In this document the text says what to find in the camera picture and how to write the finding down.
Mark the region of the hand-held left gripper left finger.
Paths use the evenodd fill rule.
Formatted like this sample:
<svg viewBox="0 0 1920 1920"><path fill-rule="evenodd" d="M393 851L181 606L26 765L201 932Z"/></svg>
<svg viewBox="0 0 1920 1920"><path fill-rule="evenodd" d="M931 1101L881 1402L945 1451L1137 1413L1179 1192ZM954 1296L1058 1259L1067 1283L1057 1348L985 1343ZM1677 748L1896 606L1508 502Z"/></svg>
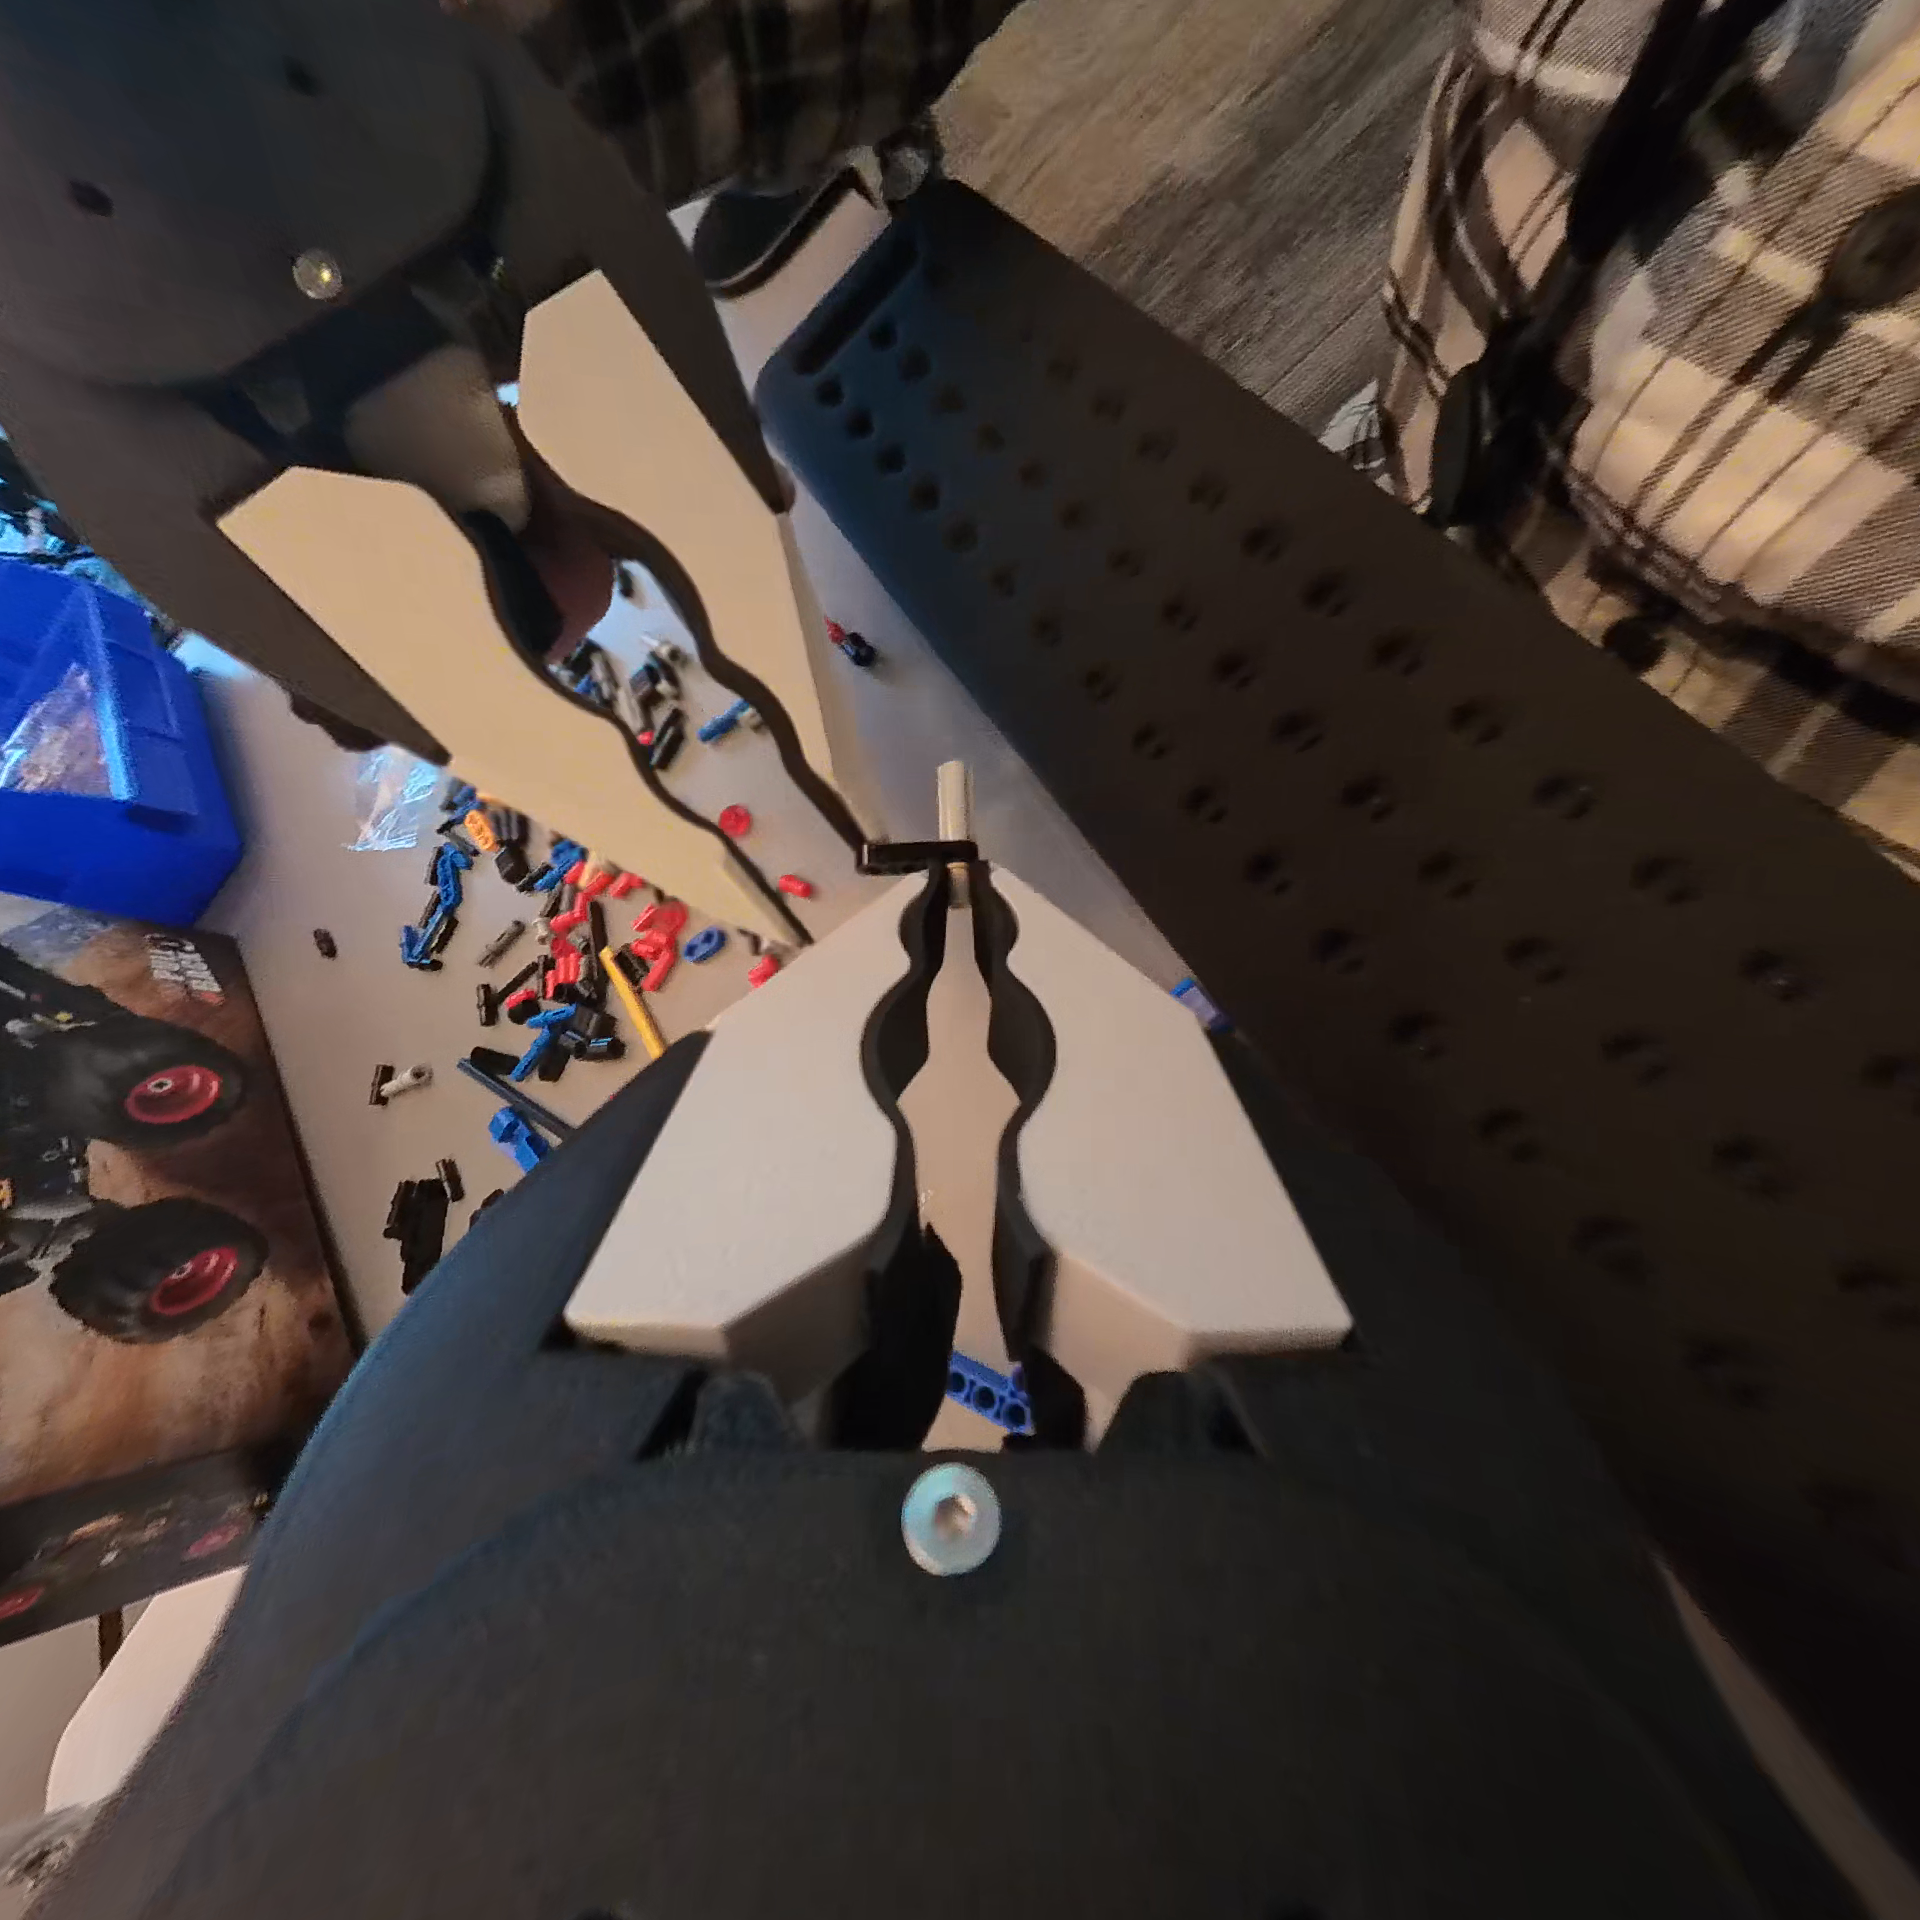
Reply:
<svg viewBox="0 0 1920 1920"><path fill-rule="evenodd" d="M963 1283L921 1214L902 1095L949 914L946 869L900 878L699 1032L569 1333L756 1376L828 1444L926 1444Z"/></svg>

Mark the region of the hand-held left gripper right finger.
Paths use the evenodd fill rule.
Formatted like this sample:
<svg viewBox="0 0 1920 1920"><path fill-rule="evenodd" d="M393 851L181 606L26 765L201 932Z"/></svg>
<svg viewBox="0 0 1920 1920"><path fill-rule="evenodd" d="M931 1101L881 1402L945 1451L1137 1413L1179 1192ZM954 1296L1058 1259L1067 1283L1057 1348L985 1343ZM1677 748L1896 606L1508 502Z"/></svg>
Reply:
<svg viewBox="0 0 1920 1920"><path fill-rule="evenodd" d="M1025 1439L1081 1448L1142 1376L1354 1330L1208 1029L1008 870L971 874L997 1144L993 1288Z"/></svg>

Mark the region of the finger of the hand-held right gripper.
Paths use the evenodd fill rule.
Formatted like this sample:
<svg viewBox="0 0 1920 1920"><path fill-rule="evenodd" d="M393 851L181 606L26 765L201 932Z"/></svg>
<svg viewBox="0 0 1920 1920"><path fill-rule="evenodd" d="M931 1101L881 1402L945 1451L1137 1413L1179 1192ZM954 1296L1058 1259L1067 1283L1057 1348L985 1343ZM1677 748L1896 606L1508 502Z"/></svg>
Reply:
<svg viewBox="0 0 1920 1920"><path fill-rule="evenodd" d="M715 922L805 944L771 882L661 790L622 724L517 647L482 548L430 494L297 466L217 526L418 722L451 770Z"/></svg>
<svg viewBox="0 0 1920 1920"><path fill-rule="evenodd" d="M848 706L792 511L702 414L605 272L531 309L518 430L608 550L661 589L709 684L760 712L811 811L865 851L870 811L834 758Z"/></svg>

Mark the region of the pile of small colourful pins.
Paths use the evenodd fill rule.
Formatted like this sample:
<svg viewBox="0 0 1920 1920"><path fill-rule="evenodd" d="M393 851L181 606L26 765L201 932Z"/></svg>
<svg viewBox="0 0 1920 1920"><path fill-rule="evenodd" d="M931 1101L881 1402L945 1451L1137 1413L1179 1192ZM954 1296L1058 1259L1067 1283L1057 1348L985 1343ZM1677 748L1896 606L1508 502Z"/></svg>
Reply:
<svg viewBox="0 0 1920 1920"><path fill-rule="evenodd" d="M805 944L865 902L874 882L787 780L760 712L709 684L670 613L620 603L548 675L622 724L668 797L714 827L728 804L752 811L755 832L724 839L771 882ZM652 1062L597 963L603 944L635 958L666 1040L768 983L802 949L706 917L453 772L433 836L412 851L425 861L422 899L390 949L409 978L456 988L458 1014L518 1061L513 1080L532 1095L573 1066ZM706 925L730 939L694 966L682 949Z"/></svg>

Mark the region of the grey desk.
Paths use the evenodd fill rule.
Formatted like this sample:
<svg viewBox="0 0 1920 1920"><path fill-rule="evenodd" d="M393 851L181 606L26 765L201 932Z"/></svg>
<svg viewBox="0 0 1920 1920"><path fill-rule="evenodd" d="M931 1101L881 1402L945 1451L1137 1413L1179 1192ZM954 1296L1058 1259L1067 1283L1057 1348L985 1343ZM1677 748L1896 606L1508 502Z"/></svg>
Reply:
<svg viewBox="0 0 1920 1920"><path fill-rule="evenodd" d="M768 290L728 310L741 364L756 373L828 286L878 234L878 214L841 206L800 261ZM1004 858L1163 989L1187 963L1147 924L1137 901L1085 839L1067 824L1025 760L933 656L852 547L808 495L796 515L800 552L822 608L878 644L881 664L837 662L848 724L837 739L856 764L862 804L889 836L923 836L937 815L937 765L968 764L980 846ZM342 842L353 815L355 760L292 717L284 692L206 640L181 659L201 684L212 740L246 832L246 854L208 911L236 939L267 1029L294 1133L307 1155L330 1258L349 1317L369 1338L400 1310L400 1263L380 1236L398 1180L441 1157L465 1167L470 1203L517 1180L488 1132L484 1091L460 1076L456 1059L481 1043L458 1014L456 988L414 980L390 939L405 901L418 901L422 852L355 854ZM339 958L314 946L328 928ZM963 1348L1001 1356L988 1298L990 1120L1013 1098L970 1046L985 1044L988 1000L970 951L949 963L933 998L934 1052L906 1110L926 1126L931 1218L968 1272ZM374 1062L433 1066L435 1086L402 1095L387 1114L365 1101ZM70 1623L5 1645L5 1826L43 1807L58 1742L101 1677L99 1629Z"/></svg>

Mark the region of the crinkled clear empty bag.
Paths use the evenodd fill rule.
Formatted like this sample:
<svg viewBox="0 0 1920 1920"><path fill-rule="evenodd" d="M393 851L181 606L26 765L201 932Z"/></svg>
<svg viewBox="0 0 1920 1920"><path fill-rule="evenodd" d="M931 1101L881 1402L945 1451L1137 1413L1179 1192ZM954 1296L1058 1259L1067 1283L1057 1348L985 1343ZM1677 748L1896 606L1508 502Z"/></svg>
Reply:
<svg viewBox="0 0 1920 1920"><path fill-rule="evenodd" d="M355 854L412 851L433 836L441 815L443 770L400 748L377 748L356 758L353 821L342 848Z"/></svg>

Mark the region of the long yellow axle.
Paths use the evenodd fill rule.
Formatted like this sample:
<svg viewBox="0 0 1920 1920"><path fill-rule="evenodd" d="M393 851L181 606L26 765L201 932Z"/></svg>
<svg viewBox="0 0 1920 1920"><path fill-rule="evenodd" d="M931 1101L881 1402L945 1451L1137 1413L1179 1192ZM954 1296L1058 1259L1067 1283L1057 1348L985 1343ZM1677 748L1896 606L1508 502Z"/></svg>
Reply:
<svg viewBox="0 0 1920 1920"><path fill-rule="evenodd" d="M608 976L608 986L620 998L638 1044L652 1062L661 1061L668 1050L662 1029L652 1013L645 989L640 986L638 963L624 949L603 944L597 954L600 970Z"/></svg>

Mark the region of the long black axle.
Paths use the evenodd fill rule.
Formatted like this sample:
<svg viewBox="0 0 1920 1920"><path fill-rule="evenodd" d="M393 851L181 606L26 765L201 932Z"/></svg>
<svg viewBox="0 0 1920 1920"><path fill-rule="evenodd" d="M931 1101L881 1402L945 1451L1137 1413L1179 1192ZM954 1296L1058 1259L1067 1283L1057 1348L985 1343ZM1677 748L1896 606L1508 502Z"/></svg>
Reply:
<svg viewBox="0 0 1920 1920"><path fill-rule="evenodd" d="M500 1107L515 1110L528 1126L550 1140L573 1135L578 1132L573 1120L565 1120L541 1104L523 1084L513 1080L517 1066L518 1061L507 1052L496 1046L476 1046L467 1055L458 1059L456 1069L465 1079L484 1087Z"/></svg>

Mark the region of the blue thin L beam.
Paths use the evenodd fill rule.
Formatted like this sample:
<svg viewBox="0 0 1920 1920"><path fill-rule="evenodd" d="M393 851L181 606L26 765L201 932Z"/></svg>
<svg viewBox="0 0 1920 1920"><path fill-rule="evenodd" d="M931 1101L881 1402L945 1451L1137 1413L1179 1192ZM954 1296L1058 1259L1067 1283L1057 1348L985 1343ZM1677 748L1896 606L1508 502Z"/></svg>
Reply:
<svg viewBox="0 0 1920 1920"><path fill-rule="evenodd" d="M946 1359L945 1397L1014 1439L1032 1439L1037 1432L1027 1374L1018 1359L997 1368L954 1348Z"/></svg>

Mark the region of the pile of black beam pieces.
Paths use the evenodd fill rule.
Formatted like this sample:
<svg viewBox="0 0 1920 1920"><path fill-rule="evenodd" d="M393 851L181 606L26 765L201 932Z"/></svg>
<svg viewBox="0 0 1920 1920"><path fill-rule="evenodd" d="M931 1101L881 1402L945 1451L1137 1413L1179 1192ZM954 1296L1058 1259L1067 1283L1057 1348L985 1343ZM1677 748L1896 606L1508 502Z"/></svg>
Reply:
<svg viewBox="0 0 1920 1920"><path fill-rule="evenodd" d="M453 1157L435 1160L421 1180L402 1180L390 1192L381 1239L400 1263L400 1296L412 1298L449 1247L449 1220L467 1199L465 1173Z"/></svg>

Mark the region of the large blue plastic bin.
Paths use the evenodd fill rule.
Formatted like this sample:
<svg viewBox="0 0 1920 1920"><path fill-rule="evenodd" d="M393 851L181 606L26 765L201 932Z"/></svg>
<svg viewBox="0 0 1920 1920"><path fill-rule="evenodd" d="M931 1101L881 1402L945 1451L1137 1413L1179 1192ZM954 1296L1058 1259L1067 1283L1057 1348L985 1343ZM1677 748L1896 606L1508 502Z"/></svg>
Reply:
<svg viewBox="0 0 1920 1920"><path fill-rule="evenodd" d="M243 854L201 687L139 603L5 557L3 746L70 662L92 675L114 797L3 792L3 891L193 925Z"/></svg>

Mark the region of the bundle of clear parts bags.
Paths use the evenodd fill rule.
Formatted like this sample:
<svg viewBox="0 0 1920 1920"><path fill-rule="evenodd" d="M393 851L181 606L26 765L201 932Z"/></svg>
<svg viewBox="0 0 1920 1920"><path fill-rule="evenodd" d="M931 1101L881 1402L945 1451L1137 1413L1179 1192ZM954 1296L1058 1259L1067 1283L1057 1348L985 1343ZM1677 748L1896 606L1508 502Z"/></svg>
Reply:
<svg viewBox="0 0 1920 1920"><path fill-rule="evenodd" d="M3 792L114 797L104 717L83 662L65 664L13 722L3 746Z"/></svg>

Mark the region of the toy truck set box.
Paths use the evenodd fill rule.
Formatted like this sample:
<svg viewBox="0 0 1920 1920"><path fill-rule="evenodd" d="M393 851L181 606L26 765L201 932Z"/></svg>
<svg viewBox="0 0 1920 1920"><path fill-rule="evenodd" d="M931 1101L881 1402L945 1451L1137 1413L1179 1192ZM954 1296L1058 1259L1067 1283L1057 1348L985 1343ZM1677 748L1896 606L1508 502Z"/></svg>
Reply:
<svg viewBox="0 0 1920 1920"><path fill-rule="evenodd" d="M238 946L5 896L3 1643L238 1568L353 1362Z"/></svg>

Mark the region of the person's plaid shirt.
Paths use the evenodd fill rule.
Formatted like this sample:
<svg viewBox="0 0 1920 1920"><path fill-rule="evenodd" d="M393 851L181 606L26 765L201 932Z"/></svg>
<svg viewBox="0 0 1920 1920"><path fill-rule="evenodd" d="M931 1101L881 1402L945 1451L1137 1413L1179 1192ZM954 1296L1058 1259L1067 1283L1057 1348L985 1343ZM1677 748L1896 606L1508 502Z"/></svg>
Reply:
<svg viewBox="0 0 1920 1920"><path fill-rule="evenodd" d="M1917 870L1917 6L1457 4L1358 474Z"/></svg>

